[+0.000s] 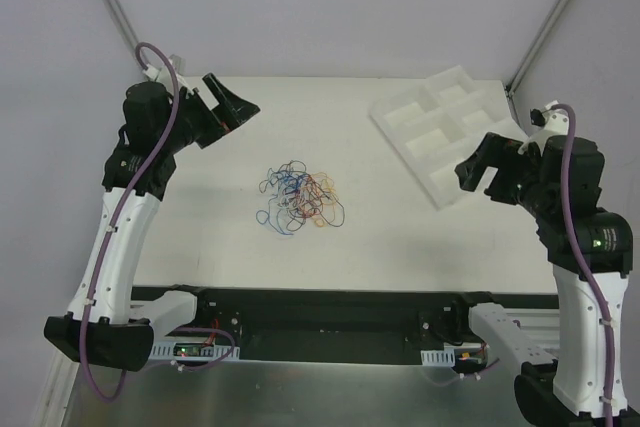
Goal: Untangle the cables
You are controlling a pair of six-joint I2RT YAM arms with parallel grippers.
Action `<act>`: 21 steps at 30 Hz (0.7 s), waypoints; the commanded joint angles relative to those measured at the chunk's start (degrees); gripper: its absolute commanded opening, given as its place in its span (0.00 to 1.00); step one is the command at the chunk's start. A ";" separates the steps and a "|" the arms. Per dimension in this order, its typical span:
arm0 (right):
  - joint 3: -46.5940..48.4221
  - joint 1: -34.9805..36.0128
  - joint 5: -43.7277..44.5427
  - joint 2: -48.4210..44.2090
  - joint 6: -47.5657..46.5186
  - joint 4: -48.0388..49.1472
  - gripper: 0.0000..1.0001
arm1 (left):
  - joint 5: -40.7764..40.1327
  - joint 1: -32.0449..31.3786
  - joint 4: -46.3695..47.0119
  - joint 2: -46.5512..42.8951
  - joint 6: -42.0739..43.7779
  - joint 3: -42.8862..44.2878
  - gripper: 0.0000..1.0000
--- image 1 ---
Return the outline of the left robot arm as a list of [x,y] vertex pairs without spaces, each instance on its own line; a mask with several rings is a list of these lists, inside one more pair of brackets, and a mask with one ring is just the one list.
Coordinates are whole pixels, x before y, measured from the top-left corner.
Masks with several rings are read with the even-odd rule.
[[183,289],[138,312],[130,306],[143,243],[176,154],[192,144],[210,146],[260,111],[213,74],[202,80],[213,104],[186,86],[174,97],[156,81],[126,91],[125,122],[105,163],[101,220],[87,268],[65,314],[48,317],[44,326],[45,338],[74,362],[137,372],[157,338],[178,327],[199,336],[210,327],[210,310]]

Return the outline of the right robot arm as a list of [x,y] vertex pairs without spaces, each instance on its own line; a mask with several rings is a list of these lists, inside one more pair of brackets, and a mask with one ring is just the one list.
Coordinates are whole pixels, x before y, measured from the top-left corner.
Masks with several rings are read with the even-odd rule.
[[514,376],[516,402],[533,426],[636,426],[622,382],[620,314],[633,268],[632,230],[599,207],[605,159],[583,138],[555,134],[525,144],[488,133],[455,173],[475,190],[487,168],[494,202],[533,216],[553,267],[559,305],[559,354],[535,346],[496,301],[464,296],[450,316],[461,341],[479,337]]

